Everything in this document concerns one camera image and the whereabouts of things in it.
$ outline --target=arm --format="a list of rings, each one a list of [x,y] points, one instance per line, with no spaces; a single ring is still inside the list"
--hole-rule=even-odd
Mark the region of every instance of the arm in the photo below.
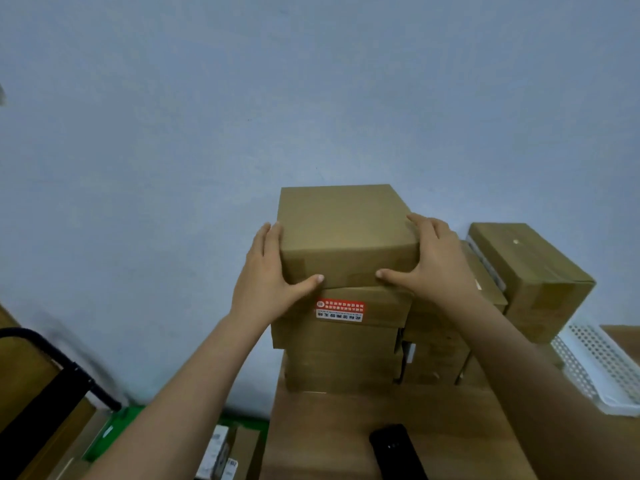
[[[411,273],[381,269],[378,277],[434,302],[449,316],[476,355],[538,478],[636,476],[637,452],[479,293],[457,234],[437,219],[409,218],[420,229],[420,263]]]
[[[229,389],[268,325],[322,282],[282,277],[279,224],[256,234],[231,311],[107,452],[86,480],[192,480]]]

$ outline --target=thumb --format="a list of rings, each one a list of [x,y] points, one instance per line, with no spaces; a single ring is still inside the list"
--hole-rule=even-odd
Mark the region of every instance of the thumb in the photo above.
[[[410,288],[409,273],[400,273],[393,269],[379,269],[376,271],[376,278],[384,280],[393,285]]]
[[[324,276],[322,274],[314,274],[313,276],[309,276],[306,280],[299,282],[297,285],[291,285],[289,289],[291,290],[293,299],[297,301],[303,296],[308,295],[323,281]]]

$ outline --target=person's left hand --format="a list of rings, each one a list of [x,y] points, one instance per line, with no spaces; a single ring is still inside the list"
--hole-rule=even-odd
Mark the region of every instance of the person's left hand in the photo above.
[[[265,328],[297,300],[315,290],[324,276],[315,274],[297,285],[282,277],[280,234],[282,225],[267,222],[253,238],[236,283],[229,315],[257,322]]]

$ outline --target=white plastic basket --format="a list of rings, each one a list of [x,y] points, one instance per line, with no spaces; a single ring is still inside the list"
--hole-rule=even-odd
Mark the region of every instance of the white plastic basket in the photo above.
[[[640,416],[640,367],[598,325],[570,322],[551,344],[564,374],[601,411]]]

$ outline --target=red and white sticker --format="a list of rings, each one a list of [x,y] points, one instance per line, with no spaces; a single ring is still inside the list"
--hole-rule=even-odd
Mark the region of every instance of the red and white sticker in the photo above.
[[[364,302],[345,299],[323,299],[316,302],[316,318],[362,322]]]

